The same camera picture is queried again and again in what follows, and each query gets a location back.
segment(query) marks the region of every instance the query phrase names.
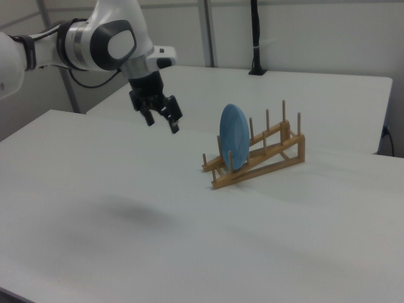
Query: wooden peg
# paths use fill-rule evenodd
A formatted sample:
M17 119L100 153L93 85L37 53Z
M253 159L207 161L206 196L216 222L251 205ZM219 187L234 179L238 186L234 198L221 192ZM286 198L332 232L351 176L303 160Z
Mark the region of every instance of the wooden peg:
M264 155L266 154L266 136L265 132L263 131L263 143L264 143Z
M222 144L220 142L220 136L217 136L217 145L219 147L219 155L222 157Z
M251 133L251 139L254 139L254 128L253 128L253 119L250 118L250 133Z
M232 158L232 151L229 150L229 163L230 163L230 172L233 172L233 158Z
M266 131L270 131L270 110L266 110Z
M281 122L280 123L280 145L281 146L283 145L283 139L284 139L283 132L284 132L284 130L285 130L285 128L283 127L283 123Z
M300 136L300 112L297 113L297 135Z
M286 122L286 104L284 100L282 100L282 117L283 121Z

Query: white wall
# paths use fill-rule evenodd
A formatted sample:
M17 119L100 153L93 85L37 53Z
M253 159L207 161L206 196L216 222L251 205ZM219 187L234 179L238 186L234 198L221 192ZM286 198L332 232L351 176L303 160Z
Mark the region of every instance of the white wall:
M36 1L2 0L0 31L10 35L42 31L44 23L39 13L4 28L6 23L37 12ZM25 73L21 90L0 101L0 141L50 109L72 111L59 71L56 68L46 68Z
M251 11L213 0L217 62L251 68ZM262 65L275 71L387 76L393 89L386 124L404 157L404 3L288 4L259 6ZM390 153L387 138L382 152Z

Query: black cable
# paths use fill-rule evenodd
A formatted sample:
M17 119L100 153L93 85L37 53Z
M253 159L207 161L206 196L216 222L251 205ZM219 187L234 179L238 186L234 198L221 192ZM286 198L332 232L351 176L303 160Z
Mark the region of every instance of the black cable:
M394 144L393 144L393 137L391 137L391 133L387 131L387 135L390 138L390 143L391 143L391 155L394 157Z
M45 33L45 34L43 34L43 35L41 35L41 36L38 36L38 37L35 37L35 38L33 38L33 40L34 41L38 41L38 40L40 40L40 39L43 39L43 38L46 38L46 37L48 37L48 36L50 36L50 35L53 35L54 33L57 33L57 30L58 30L59 28L55 28L54 30L52 30L52 31L50 31L50 32L48 32L48 33ZM18 37L14 37L14 36L9 36L10 38L12 38L15 42L22 42L22 40L20 39L20 38L18 38Z
M78 81L78 80L76 79L76 77L74 77L74 74L73 74L73 72L71 71L71 69L69 69L69 74L70 74L71 79L72 79L77 85L79 85L79 86L81 86L81 87L84 87L84 88L98 88L98 87L104 86L104 85L107 84L109 81L111 81L112 79L114 79L115 76L116 76L117 74L119 74L120 72L121 72L121 70L118 69L116 73L114 73L109 79L107 79L107 80L104 81L103 83L98 84L98 85L95 85L95 86L88 86L88 85L82 84L80 81Z

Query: table surface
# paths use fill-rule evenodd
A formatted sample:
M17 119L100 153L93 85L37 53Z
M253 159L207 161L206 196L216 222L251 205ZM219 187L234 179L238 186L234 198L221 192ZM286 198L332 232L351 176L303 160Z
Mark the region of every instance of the table surface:
M271 125L276 124L286 100L293 129L297 113L302 113L308 146L367 154L378 150L392 84L382 77L276 71L250 76L241 69L185 66L163 69L161 74L164 93L176 96L184 114L181 129L218 134L222 110L232 103L253 118L256 132L263 131L265 110L270 110ZM133 110L130 90L126 85L87 114L144 124ZM157 125L167 125L154 116Z
M0 143L0 287L34 302L402 302L404 161L308 146L211 190L210 133L50 111Z

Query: table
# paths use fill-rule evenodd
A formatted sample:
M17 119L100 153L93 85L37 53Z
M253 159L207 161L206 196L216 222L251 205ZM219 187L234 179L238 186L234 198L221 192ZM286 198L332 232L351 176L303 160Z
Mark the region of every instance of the table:
M34 302L402 302L404 162L308 146L213 191L211 133L50 111L0 143L0 287Z
M296 129L297 113L302 112L308 146L367 154L379 148L392 84L382 77L275 71L250 76L241 69L185 66L161 73L165 94L176 96L184 114L181 129L218 134L222 110L233 103L253 118L256 131L262 131L265 110L270 110L271 124L278 123L286 100L292 128ZM130 90L126 85L87 114L145 123L133 110ZM167 122L156 117L156 124Z

